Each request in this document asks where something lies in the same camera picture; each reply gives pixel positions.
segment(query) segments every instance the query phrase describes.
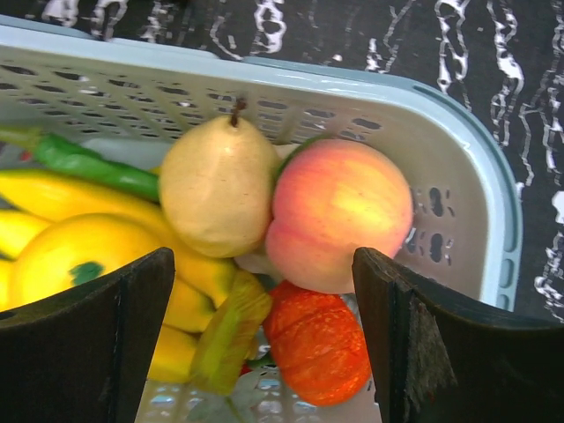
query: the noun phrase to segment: plastic basket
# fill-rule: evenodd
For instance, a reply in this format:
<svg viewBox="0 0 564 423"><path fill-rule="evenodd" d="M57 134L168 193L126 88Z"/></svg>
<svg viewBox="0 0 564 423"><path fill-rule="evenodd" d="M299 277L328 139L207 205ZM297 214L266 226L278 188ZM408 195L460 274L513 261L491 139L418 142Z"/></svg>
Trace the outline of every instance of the plastic basket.
<svg viewBox="0 0 564 423"><path fill-rule="evenodd" d="M202 51L99 42L64 28L22 27L19 19L4 17L0 25L1 122L43 125L148 168L160 163L169 145L163 141L228 113L244 94L246 117L275 144L330 131L386 154L410 183L415 209L397 259L472 298L513 309L523 231L513 175L481 123L435 89L360 71L259 58L224 62ZM6 148L0 167L18 166L17 157ZM368 389L318 410L280 383L275 370L261 378L268 392L256 408L261 423L375 421ZM199 399L190 387L148 382L137 421L183 421Z"/></svg>

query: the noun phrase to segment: black marble surface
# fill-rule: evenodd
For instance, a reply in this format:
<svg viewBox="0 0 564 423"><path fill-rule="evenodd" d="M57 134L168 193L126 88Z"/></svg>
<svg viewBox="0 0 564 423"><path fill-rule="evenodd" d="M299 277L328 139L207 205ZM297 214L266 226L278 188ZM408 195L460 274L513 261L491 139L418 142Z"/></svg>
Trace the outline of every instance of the black marble surface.
<svg viewBox="0 0 564 423"><path fill-rule="evenodd" d="M564 323L561 0L18 0L0 13L211 51L390 73L492 131L524 215L516 312Z"/></svg>

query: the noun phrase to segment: orange pumpkin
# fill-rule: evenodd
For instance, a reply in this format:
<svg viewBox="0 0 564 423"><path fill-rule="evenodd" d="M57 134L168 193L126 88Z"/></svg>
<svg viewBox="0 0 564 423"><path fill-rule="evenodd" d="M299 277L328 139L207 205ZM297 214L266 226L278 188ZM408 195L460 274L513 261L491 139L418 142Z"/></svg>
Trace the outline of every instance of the orange pumpkin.
<svg viewBox="0 0 564 423"><path fill-rule="evenodd" d="M286 384L316 406L340 404L359 392L370 362L362 328L345 302L286 280L270 294L264 333Z"/></svg>

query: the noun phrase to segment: red peach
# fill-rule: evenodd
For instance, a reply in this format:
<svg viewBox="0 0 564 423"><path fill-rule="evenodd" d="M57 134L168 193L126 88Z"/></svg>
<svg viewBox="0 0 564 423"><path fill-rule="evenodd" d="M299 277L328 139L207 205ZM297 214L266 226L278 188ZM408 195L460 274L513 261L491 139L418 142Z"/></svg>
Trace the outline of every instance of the red peach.
<svg viewBox="0 0 564 423"><path fill-rule="evenodd" d="M354 292L354 250L393 257L412 226L412 197L400 170L367 145L324 139L296 155L278 179L265 246L297 286Z"/></svg>

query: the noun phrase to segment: green pepper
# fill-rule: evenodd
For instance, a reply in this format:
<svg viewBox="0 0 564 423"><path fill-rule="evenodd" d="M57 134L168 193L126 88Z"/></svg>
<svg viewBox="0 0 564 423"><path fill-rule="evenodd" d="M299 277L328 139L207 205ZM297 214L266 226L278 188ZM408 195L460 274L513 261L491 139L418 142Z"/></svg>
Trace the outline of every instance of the green pepper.
<svg viewBox="0 0 564 423"><path fill-rule="evenodd" d="M55 172L97 182L153 202L159 201L159 177L102 156L39 128L0 127L0 141L28 150L33 159Z"/></svg>

